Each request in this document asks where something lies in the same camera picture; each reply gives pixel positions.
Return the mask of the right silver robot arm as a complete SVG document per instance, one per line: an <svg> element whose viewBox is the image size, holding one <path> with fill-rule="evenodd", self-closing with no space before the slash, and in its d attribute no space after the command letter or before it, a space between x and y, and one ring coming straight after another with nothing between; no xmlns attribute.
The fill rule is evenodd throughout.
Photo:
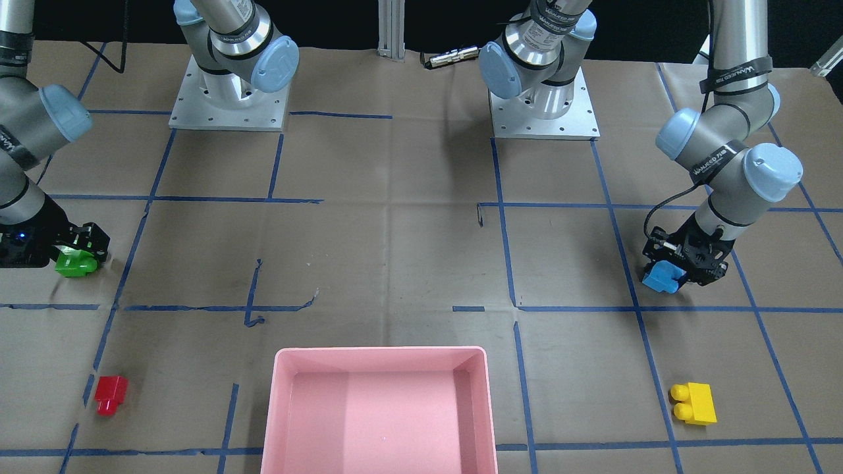
<svg viewBox="0 0 843 474"><path fill-rule="evenodd" d="M169 126L205 131L280 131L297 72L297 44L252 1L176 1L192 50ZM27 171L92 127L76 94L26 77L34 2L3 1L1 15L1 264L83 277L107 260L109 235L72 224Z"/></svg>

